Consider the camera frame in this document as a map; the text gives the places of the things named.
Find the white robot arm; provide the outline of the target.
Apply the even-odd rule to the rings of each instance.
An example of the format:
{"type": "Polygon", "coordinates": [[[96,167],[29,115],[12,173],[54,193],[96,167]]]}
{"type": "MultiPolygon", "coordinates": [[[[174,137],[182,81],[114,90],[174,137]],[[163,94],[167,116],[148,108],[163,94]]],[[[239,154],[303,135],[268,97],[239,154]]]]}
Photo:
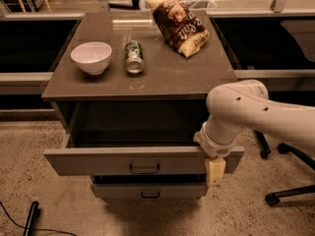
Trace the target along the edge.
{"type": "Polygon", "coordinates": [[[304,151],[315,149],[315,108],[269,99],[257,80],[224,84],[206,98],[209,119],[194,135],[206,155],[207,184],[218,185],[236,137],[246,128],[275,137],[304,151]]]}

